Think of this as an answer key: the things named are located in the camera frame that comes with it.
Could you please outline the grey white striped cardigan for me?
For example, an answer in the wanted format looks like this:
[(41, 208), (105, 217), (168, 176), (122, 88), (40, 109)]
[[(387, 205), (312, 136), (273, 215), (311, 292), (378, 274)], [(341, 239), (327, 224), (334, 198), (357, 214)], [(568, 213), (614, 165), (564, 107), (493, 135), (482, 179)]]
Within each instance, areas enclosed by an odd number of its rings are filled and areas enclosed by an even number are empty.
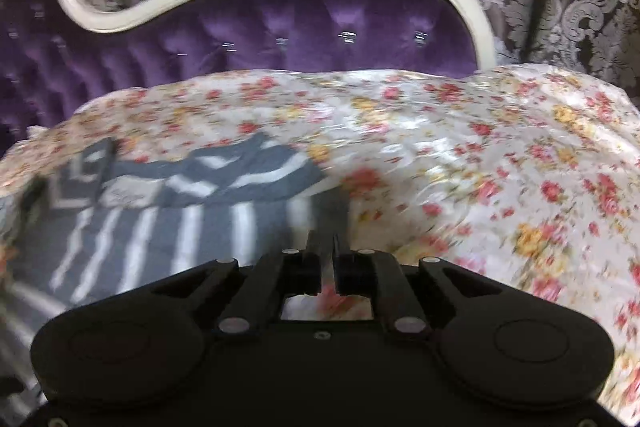
[(1, 370), (23, 385), (2, 424), (39, 404), (29, 348), (53, 317), (212, 260), (303, 247), (312, 230), (345, 232), (348, 214), (341, 184), (263, 133), (152, 162), (104, 139), (35, 176), (1, 201)]

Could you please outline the floral bed quilt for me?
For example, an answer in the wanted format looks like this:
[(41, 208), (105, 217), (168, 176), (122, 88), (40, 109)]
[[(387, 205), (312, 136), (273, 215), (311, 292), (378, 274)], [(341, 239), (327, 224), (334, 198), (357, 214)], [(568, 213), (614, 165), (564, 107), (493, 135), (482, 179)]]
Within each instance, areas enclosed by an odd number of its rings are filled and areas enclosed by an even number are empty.
[(14, 147), (1, 200), (104, 139), (152, 162), (257, 133), (341, 184), (355, 248), (441, 257), (598, 321), (615, 346), (601, 403), (638, 421), (639, 113), (597, 78), (254, 70), (129, 88)]

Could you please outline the purple tufted headboard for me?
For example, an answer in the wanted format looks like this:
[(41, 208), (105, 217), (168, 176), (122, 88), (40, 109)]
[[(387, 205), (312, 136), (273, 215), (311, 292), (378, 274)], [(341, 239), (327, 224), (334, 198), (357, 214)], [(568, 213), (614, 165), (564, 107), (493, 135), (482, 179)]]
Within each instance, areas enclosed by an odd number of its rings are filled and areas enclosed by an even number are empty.
[(478, 0), (1, 0), (1, 145), (102, 95), (213, 72), (495, 67)]

